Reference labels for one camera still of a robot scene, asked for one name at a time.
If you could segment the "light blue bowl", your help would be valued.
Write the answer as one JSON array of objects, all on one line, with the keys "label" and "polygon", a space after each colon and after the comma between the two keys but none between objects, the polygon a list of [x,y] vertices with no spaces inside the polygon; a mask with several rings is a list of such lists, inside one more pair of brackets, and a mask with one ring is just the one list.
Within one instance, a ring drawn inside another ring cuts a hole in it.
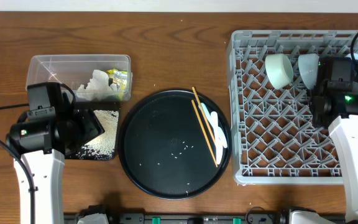
[{"label": "light blue bowl", "polygon": [[317,54],[304,54],[298,57],[298,69],[306,88],[312,90],[316,85],[319,56]]}]

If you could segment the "white tissue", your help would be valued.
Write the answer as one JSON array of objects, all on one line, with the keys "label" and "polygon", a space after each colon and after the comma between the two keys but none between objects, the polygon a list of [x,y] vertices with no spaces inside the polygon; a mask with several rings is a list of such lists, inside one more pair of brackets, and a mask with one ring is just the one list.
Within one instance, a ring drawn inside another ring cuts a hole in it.
[{"label": "white tissue", "polygon": [[76,91],[78,98],[88,101],[103,100],[117,93],[117,85],[109,83],[109,75],[101,70],[94,70],[93,77],[86,86],[80,85]]}]

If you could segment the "light green bowl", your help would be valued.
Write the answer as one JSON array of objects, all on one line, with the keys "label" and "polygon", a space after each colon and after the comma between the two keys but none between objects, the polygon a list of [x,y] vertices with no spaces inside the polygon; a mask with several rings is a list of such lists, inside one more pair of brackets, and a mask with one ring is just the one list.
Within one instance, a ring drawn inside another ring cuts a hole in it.
[{"label": "light green bowl", "polygon": [[268,79],[275,89],[281,89],[293,81],[293,68],[285,54],[267,55],[265,70]]}]

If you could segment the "light blue cup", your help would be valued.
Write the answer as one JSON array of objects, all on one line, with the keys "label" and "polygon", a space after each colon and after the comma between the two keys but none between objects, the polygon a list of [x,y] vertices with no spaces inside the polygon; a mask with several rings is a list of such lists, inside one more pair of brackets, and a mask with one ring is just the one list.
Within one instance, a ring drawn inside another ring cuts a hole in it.
[{"label": "light blue cup", "polygon": [[358,60],[358,54],[356,54],[356,53],[347,54],[347,55],[345,56],[345,58],[352,58],[352,56],[354,56],[354,59],[355,59],[355,60]]}]

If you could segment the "yellow green snack wrapper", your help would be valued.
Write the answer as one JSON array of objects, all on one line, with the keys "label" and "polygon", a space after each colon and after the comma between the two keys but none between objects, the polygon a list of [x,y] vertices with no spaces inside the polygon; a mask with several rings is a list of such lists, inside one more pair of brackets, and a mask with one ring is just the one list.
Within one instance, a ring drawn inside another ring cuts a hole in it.
[{"label": "yellow green snack wrapper", "polygon": [[117,97],[120,100],[123,100],[125,90],[127,89],[128,72],[114,68],[107,70],[106,73],[109,77],[110,88],[117,93]]}]

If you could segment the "white plastic spoon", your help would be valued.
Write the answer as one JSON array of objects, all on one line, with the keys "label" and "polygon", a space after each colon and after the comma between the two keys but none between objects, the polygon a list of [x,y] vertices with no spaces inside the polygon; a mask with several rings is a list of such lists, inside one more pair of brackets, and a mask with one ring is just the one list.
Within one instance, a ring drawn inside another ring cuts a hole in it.
[{"label": "white plastic spoon", "polygon": [[217,139],[223,148],[227,148],[227,139],[225,134],[223,133],[222,128],[219,127],[217,112],[215,111],[209,112],[204,103],[201,103],[201,107],[206,115],[206,119],[212,126],[214,139]]}]

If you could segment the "wooden chopstick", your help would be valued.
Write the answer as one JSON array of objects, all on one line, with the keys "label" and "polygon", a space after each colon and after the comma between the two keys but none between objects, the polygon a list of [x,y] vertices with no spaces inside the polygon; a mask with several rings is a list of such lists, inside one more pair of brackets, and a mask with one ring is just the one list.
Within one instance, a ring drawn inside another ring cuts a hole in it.
[{"label": "wooden chopstick", "polygon": [[216,163],[216,159],[215,159],[213,150],[212,150],[211,145],[210,145],[210,142],[209,142],[209,138],[208,138],[208,136],[207,136],[207,134],[206,134],[206,131],[205,131],[205,129],[204,129],[203,122],[202,122],[202,120],[201,120],[201,118],[200,118],[200,114],[199,114],[199,112],[198,112],[198,109],[196,108],[195,101],[194,101],[194,100],[191,100],[191,104],[193,105],[193,109],[194,109],[194,111],[195,111],[196,117],[197,117],[197,119],[198,119],[198,122],[199,122],[199,125],[200,125],[200,128],[201,128],[201,131],[202,131],[202,133],[203,133],[203,136],[204,136],[204,139],[205,139],[205,141],[206,141],[207,147],[208,147],[209,152],[210,152],[210,154],[211,154],[211,157],[212,157],[212,159],[213,159],[214,165],[215,165],[216,168],[218,168],[218,165],[217,165],[217,163]]},{"label": "wooden chopstick", "polygon": [[199,99],[199,97],[198,97],[198,94],[197,94],[197,92],[196,92],[195,87],[192,87],[192,90],[193,90],[193,93],[194,93],[194,95],[195,95],[195,98],[196,98],[196,101],[197,101],[197,103],[198,103],[198,106],[199,106],[199,108],[200,108],[200,110],[201,110],[201,114],[202,114],[202,116],[203,116],[203,118],[204,118],[204,120],[205,120],[207,129],[208,129],[208,131],[209,131],[209,133],[210,133],[210,135],[211,135],[211,138],[212,138],[214,144],[216,144],[216,141],[215,141],[215,138],[214,138],[214,134],[213,134],[212,129],[211,129],[210,125],[209,125],[209,121],[208,121],[208,119],[207,119],[207,117],[206,117],[206,114],[205,114],[205,112],[204,112],[204,110],[203,110],[203,107],[202,107],[202,105],[201,105],[201,102],[200,102],[200,99]]}]

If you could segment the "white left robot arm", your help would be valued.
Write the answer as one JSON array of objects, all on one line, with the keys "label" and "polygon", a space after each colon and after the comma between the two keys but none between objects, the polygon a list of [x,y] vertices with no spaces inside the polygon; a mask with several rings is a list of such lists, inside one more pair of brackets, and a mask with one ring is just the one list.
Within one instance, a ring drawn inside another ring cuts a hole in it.
[{"label": "white left robot arm", "polygon": [[63,223],[65,157],[104,133],[93,110],[25,111],[11,126],[7,145],[19,181],[21,223]]}]

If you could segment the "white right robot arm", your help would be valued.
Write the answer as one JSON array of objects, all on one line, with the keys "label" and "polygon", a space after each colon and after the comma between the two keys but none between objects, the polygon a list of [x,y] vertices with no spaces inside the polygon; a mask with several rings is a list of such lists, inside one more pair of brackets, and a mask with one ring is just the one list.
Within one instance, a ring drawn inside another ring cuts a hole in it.
[{"label": "white right robot arm", "polygon": [[358,223],[358,81],[308,81],[313,125],[327,129],[341,167],[346,223]]}]

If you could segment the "black square waste bin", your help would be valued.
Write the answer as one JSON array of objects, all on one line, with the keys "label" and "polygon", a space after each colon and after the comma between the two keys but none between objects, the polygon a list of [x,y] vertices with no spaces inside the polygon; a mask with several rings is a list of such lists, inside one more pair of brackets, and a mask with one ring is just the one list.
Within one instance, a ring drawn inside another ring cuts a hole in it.
[{"label": "black square waste bin", "polygon": [[79,102],[76,110],[92,110],[104,133],[81,147],[67,151],[66,159],[106,161],[115,157],[120,102]]}]

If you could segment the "clear plastic waste bin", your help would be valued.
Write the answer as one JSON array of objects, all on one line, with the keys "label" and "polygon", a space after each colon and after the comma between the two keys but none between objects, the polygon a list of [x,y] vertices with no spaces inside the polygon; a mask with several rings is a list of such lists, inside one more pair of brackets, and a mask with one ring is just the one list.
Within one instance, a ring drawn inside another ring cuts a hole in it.
[{"label": "clear plastic waste bin", "polygon": [[127,89],[123,100],[120,100],[116,93],[103,100],[94,101],[88,101],[76,96],[76,101],[127,101],[131,98],[132,91],[131,58],[123,54],[36,55],[30,61],[26,86],[44,82],[63,83],[76,95],[80,85],[86,86],[88,84],[93,77],[94,70],[106,72],[114,68],[128,72]]}]

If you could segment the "grey dishwasher rack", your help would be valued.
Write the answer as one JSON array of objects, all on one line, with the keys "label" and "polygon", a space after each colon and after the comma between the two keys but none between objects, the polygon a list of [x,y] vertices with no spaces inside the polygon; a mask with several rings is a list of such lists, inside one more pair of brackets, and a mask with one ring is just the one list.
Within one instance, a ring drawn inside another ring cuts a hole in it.
[{"label": "grey dishwasher rack", "polygon": [[[232,164],[240,185],[341,185],[334,144],[312,124],[310,95],[298,57],[358,54],[354,30],[237,30],[228,43],[227,82],[231,104]],[[265,58],[286,55],[293,81],[269,82]]]}]

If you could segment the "white rice heap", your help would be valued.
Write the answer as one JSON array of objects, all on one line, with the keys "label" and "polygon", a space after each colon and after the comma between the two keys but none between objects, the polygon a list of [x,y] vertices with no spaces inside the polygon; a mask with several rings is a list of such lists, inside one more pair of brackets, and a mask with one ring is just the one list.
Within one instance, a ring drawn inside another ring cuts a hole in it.
[{"label": "white rice heap", "polygon": [[75,154],[77,159],[105,161],[115,156],[118,111],[95,110],[94,114],[101,123],[104,133],[94,138]]}]

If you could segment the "round black tray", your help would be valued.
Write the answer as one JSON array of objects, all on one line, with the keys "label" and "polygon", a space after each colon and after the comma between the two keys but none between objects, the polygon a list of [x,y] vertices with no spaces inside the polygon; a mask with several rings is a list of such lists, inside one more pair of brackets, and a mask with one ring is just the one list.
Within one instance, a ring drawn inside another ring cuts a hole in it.
[{"label": "round black tray", "polygon": [[[219,127],[227,139],[223,158],[215,167],[191,100],[191,90],[165,90],[139,101],[119,131],[117,150],[130,180],[158,198],[191,198],[211,188],[223,175],[231,157],[230,125],[219,106],[198,93],[200,102],[218,114]],[[206,123],[204,129],[213,152]]]}]

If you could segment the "black rail with green clips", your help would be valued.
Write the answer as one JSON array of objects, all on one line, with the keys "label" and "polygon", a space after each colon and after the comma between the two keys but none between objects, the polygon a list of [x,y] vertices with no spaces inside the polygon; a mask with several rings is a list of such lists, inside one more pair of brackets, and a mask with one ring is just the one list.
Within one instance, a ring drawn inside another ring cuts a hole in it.
[{"label": "black rail with green clips", "polygon": [[108,216],[109,223],[120,224],[269,224],[281,223],[280,217],[267,213],[248,213],[247,215],[145,215],[125,213]]}]

